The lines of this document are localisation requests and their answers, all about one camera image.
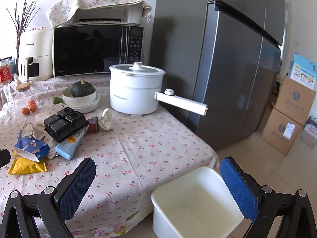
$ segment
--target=green handle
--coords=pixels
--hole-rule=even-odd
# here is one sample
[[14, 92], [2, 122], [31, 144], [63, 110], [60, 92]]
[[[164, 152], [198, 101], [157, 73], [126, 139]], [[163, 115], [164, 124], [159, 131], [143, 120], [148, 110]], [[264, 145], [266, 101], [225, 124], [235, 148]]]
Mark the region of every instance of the green handle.
[[53, 97], [53, 104], [57, 105], [59, 103], [64, 103], [64, 100], [60, 97]]

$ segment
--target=tile floor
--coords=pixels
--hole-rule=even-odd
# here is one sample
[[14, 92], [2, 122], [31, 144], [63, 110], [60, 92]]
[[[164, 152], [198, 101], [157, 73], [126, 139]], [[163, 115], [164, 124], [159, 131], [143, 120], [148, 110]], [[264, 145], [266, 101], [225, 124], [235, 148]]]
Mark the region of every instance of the tile floor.
[[[261, 139], [261, 132], [271, 111], [265, 112], [259, 131], [250, 137], [216, 151], [219, 159], [231, 156], [242, 170], [251, 174], [259, 185], [270, 185], [276, 192], [294, 194], [298, 189], [307, 191], [313, 210], [317, 212], [317, 146], [311, 149], [299, 134], [287, 156], [284, 156]], [[156, 238], [152, 231], [153, 214], [148, 215], [124, 238]], [[282, 217], [274, 220], [269, 238], [274, 238]], [[250, 220], [242, 223], [228, 238], [242, 238], [250, 225]]]

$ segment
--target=white plastic bin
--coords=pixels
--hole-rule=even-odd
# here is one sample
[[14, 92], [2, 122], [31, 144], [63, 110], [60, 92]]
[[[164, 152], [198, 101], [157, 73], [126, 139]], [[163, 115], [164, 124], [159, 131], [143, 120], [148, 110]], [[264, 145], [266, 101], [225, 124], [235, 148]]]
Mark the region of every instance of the white plastic bin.
[[156, 188], [152, 202], [158, 238], [226, 238], [243, 220], [221, 176], [209, 167]]

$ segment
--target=floral cloth cover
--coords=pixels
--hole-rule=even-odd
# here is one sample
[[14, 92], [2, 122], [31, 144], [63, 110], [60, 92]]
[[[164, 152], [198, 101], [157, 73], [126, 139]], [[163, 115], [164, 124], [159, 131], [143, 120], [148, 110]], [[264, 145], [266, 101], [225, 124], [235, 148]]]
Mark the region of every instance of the floral cloth cover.
[[[96, 116], [110, 107], [107, 76], [71, 76], [33, 82], [31, 88], [37, 90], [40, 99], [37, 113], [52, 115], [61, 110], [61, 104], [52, 104], [52, 97], [61, 96], [63, 87], [84, 78], [100, 94], [99, 107], [85, 116], [86, 119]], [[161, 106], [142, 117], [133, 118], [115, 110], [112, 115], [112, 131], [87, 133], [71, 161], [60, 156], [47, 159], [47, 172], [8, 175], [14, 159], [12, 155], [11, 162], [0, 169], [0, 221], [10, 192], [19, 190], [22, 195], [37, 194], [47, 186], [57, 186], [88, 157], [96, 163], [96, 177], [76, 214], [66, 221], [66, 225], [74, 237], [115, 237], [125, 234], [151, 212], [154, 188], [200, 165], [219, 166], [213, 149]], [[0, 111], [0, 148], [12, 151], [24, 122], [34, 123], [34, 116], [14, 115], [4, 104]], [[36, 221], [41, 235], [47, 235], [40, 218]]]
[[102, 7], [113, 7], [121, 5], [143, 4], [143, 17], [148, 20], [152, 14], [152, 8], [143, 0], [61, 0], [45, 14], [52, 28], [67, 23], [74, 15], [77, 9], [93, 9]]

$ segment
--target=brown cardboard box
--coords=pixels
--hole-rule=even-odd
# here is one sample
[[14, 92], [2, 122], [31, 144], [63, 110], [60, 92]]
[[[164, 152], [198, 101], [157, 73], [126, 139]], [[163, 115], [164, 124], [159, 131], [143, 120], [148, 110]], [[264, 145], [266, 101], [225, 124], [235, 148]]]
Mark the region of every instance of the brown cardboard box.
[[315, 94], [316, 91], [285, 77], [275, 108], [299, 124], [304, 125]]
[[[292, 124], [295, 125], [295, 129], [291, 135], [289, 132], [285, 131], [288, 124], [289, 126], [291, 126]], [[263, 130], [261, 138], [265, 140], [268, 144], [276, 148], [282, 154], [287, 155], [294, 141], [296, 140], [301, 128], [302, 126], [300, 124], [282, 114], [281, 112], [273, 109], [270, 118], [268, 119], [267, 124]]]

